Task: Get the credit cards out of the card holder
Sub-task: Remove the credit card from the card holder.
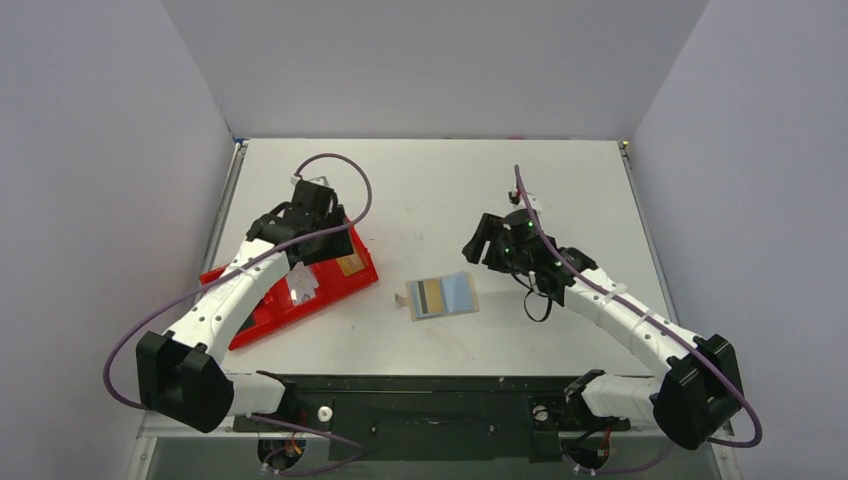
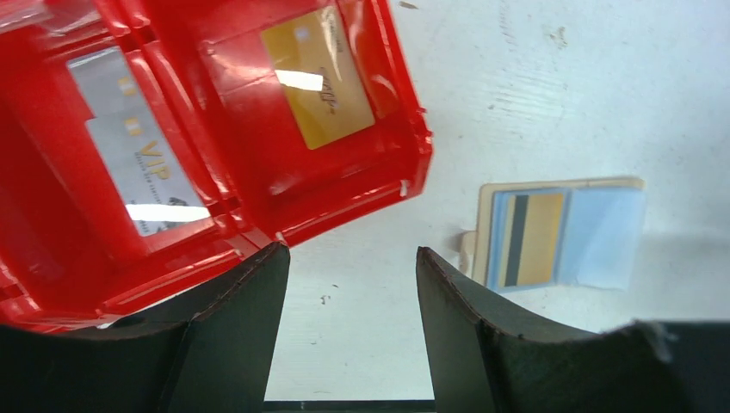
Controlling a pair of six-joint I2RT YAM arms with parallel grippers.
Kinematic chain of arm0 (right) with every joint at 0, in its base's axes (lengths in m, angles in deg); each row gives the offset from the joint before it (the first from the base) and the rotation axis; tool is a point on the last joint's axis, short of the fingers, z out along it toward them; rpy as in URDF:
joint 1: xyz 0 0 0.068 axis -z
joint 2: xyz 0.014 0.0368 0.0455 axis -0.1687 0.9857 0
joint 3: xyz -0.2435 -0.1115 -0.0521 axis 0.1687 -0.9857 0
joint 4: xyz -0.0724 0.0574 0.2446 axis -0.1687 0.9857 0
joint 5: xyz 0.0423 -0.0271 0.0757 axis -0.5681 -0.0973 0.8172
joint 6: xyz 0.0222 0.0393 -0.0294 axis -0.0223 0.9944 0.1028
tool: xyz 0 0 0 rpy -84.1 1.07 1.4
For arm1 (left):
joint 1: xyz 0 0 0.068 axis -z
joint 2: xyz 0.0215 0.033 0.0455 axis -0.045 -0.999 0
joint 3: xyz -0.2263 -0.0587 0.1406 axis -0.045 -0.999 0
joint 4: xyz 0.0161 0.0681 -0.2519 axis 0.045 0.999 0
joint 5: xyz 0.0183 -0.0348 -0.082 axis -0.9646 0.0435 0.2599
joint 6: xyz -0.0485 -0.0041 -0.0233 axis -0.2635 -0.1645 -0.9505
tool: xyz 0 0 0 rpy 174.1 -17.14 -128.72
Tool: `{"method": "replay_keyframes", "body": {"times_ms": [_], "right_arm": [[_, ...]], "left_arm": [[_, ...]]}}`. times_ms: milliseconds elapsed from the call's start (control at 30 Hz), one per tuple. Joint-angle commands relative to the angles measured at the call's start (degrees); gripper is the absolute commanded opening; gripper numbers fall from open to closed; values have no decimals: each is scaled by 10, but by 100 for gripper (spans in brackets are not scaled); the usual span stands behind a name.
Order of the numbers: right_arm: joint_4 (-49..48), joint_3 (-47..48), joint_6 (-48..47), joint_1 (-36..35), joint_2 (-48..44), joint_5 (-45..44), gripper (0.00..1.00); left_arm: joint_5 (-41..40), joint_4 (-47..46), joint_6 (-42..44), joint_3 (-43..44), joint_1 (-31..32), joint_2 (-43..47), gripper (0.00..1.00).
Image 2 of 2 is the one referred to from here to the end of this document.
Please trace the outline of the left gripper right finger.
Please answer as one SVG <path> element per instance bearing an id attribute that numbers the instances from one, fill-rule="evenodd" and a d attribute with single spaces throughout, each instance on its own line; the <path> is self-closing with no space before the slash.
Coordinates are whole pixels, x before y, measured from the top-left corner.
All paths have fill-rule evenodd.
<path id="1" fill-rule="evenodd" d="M 417 252 L 418 301 L 439 412 L 726 412 L 729 326 L 636 322 L 601 334 L 486 289 Z"/>

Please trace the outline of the beige card holder wallet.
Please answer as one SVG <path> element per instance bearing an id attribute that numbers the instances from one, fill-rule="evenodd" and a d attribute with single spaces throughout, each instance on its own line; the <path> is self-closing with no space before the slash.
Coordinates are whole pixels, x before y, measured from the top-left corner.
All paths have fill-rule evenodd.
<path id="1" fill-rule="evenodd" d="M 459 269 L 496 293 L 556 285 L 625 290 L 646 211 L 636 176 L 487 183 Z"/>

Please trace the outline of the silver VIP credit card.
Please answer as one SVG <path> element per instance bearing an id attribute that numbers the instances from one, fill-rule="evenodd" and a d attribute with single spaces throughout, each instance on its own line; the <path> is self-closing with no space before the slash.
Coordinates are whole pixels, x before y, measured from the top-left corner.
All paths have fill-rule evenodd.
<path id="1" fill-rule="evenodd" d="M 85 127 L 140 236 L 210 217 L 150 111 L 100 114 Z"/>

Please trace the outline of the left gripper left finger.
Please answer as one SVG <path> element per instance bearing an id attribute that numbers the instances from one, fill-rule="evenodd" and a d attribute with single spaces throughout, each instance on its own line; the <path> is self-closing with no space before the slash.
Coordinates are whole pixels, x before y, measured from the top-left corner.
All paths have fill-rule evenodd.
<path id="1" fill-rule="evenodd" d="M 2 327 L 2 411 L 262 411 L 289 265 L 272 243 L 105 329 Z"/>

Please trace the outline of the gold striped credit card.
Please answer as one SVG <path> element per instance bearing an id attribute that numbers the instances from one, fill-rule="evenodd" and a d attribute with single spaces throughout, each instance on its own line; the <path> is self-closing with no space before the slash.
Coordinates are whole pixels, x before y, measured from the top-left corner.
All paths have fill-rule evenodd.
<path id="1" fill-rule="evenodd" d="M 566 196 L 561 192 L 508 194 L 499 263 L 500 288 L 533 287 L 553 278 Z"/>

